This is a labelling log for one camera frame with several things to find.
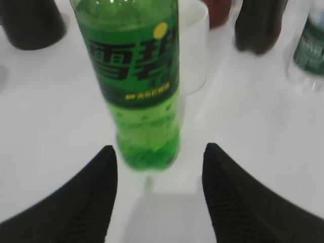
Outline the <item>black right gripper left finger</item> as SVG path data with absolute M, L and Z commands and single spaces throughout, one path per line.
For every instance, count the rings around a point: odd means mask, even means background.
M 117 193 L 111 145 L 42 201 L 1 223 L 1 242 L 105 242 Z

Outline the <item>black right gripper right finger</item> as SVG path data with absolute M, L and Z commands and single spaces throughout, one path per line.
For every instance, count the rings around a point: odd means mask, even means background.
M 202 187 L 217 242 L 323 242 L 323 218 L 256 180 L 208 143 Z

